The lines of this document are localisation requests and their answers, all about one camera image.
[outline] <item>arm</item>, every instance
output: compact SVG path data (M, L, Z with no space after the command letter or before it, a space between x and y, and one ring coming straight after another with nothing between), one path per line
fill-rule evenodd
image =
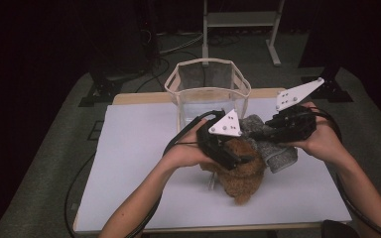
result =
M196 130L205 123L202 120L186 135L181 143L196 141ZM142 183L116 209L104 225L100 238L125 237L146 217L163 192L170 176L180 167L195 166L199 163L213 163L194 144L173 146L150 171Z
M291 145L333 165L352 203L381 227L381 195L356 160L339 142L325 119L317 118L317 130L307 140ZM380 237L362 222L359 222L358 228L361 237Z

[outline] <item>stuffed toy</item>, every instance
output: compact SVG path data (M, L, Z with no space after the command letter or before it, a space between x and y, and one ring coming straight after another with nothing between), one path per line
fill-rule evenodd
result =
M218 181L225 192L234 198L237 205L249 201L262 183L266 168L272 173L293 164L297 160L297 150L294 147L280 146L268 141L255 141L250 138L253 132L262 133L268 128L257 115L250 115L240 120L242 135L225 143L236 156L245 159L247 163L239 164L233 170L227 170L220 164L200 164L203 171L216 173Z
M231 139L226 142L226 146L237 156L247 157L249 162L240 164L231 171L220 164L201 164L200 167L204 171L216 173L218 181L224 187L225 192L234 197L236 204L242 205L258 190L266 165L249 142L243 139Z

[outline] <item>white shelf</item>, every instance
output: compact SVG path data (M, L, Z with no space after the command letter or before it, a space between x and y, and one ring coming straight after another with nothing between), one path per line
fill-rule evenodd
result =
M208 27L260 27L274 26L277 12L208 13Z

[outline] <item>dark background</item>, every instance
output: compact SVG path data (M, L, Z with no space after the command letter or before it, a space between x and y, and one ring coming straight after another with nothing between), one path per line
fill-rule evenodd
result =
M145 71L157 54L141 30L201 30L201 0L187 7L183 0L133 2L0 1L0 217L64 99L92 65ZM208 2L211 11L273 10L277 4ZM287 1L280 31L310 30L301 66L346 67L381 108L381 3L336 2Z

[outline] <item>black cable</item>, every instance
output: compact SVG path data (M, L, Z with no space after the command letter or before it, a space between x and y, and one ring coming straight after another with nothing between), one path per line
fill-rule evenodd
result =
M325 112L323 109L320 109L317 107L310 107L310 108L319 111L319 113L315 113L316 116L321 116L333 124L334 127L332 127L332 129L334 130L335 134L337 135L339 141L342 143L341 132L339 130L338 124L336 124L336 121L332 118L332 116L330 116L330 114ZM345 189L343 188L342 182L341 182L338 174L336 174L336 188L338 189L339 194L341 195L341 198L344 201L345 205L348 207L348 209L351 210L351 212L353 212L354 215L357 216L362 222L364 222L364 224L366 224L368 227L370 227L375 232L377 232L379 235L381 235L381 227L378 226L376 223L374 223L372 220L370 220L367 216L365 216L352 203L351 199L348 197L348 195L345 192Z
M225 48L225 47L228 47L228 46L231 46L231 45L234 45L234 44L237 44L240 42L240 37L239 36L234 36L235 38L237 38L236 41L233 41L230 37L222 37L223 39L228 39L229 42L228 43L221 43L217 46L213 46L213 47L217 47L217 48Z
M203 113L202 115L200 116L197 116L195 117L191 122L189 122L187 124L187 126L178 133L178 135L176 135L170 142L169 144L166 146L164 152L163 152L163 155L165 155L173 146L175 145L179 145L180 143L178 143L178 140L183 137L190 129L192 129L197 123L199 123L202 118L206 117L206 116L209 116L209 115L223 115L223 111L209 111L209 112L205 112ZM129 233L126 237L127 238L133 238L135 237L137 234L139 234L139 232L141 232L145 226L147 225L147 223L151 220L151 218L153 217L154 213L156 212L159 204L160 204L160 200L161 200L162 196L160 195L159 199L157 199L156 203L153 205L153 207L151 208L151 210L149 211L149 213L147 214L147 216L143 219L143 221L131 232Z
M164 61L166 64L167 64L167 67L166 69L164 69L160 74L157 74L153 77L151 77L150 79L144 81L136 90L135 90L135 93L137 93L143 86L145 86L145 84L147 84L148 82L158 78L159 76L163 75L165 72L167 72L167 70L169 70L170 68L170 63L166 60L166 59L163 59L163 58L160 58L160 60Z
M175 145L196 145L201 142L177 142Z
M338 188L339 194L341 195L345 205L348 206L348 209L352 211L355 214L355 216L357 216L364 224L366 224L368 227L373 229L375 232L377 232L381 236L381 227L378 226L376 223L374 223L372 220L370 220L367 216L365 216L352 203L352 201L349 199L348 195L346 194L338 175L336 175L336 188Z
M190 52L184 52L184 51L180 51L180 52L174 51L174 52L164 53L163 56L169 56L169 55L173 55L173 54L188 54L188 55L193 56L195 59L199 59L199 57L197 55L190 53Z
M64 218L64 225L66 226L67 232L69 233L69 236L74 238L75 235L73 234L72 229L69 226L69 222L67 221L67 199L69 198L70 191L72 190L73 185L75 184L76 180L78 179L79 175L83 171L86 165L95 157L95 152L88 158L88 160L85 161L85 163L81 166L79 171L76 173L75 177L73 178L72 182L69 185L69 189L66 192L66 196L64 197L64 206L63 206L63 218Z
M159 76L158 76L158 75L155 75L155 74L154 74L154 71L153 71L152 69L151 69L151 75L152 75L153 77L156 78L157 82L158 82L159 85L160 85L160 89L161 89L162 91L165 91L165 87L164 87L163 83L160 81Z
M214 35L208 38L208 45L211 47L217 47L220 46L223 42L223 37Z
M165 51L160 51L160 55L165 55L165 54L169 54L169 53L172 53L172 52L175 52L175 51L178 51L178 50L181 50L181 49L184 49L184 48L187 48L187 47L190 47L192 45L194 45L195 43L198 43L200 42L201 40L203 39L203 34L199 34L198 37L196 37L195 39L187 42L187 43L184 43L178 47L175 47L173 49L169 49L169 50L165 50Z

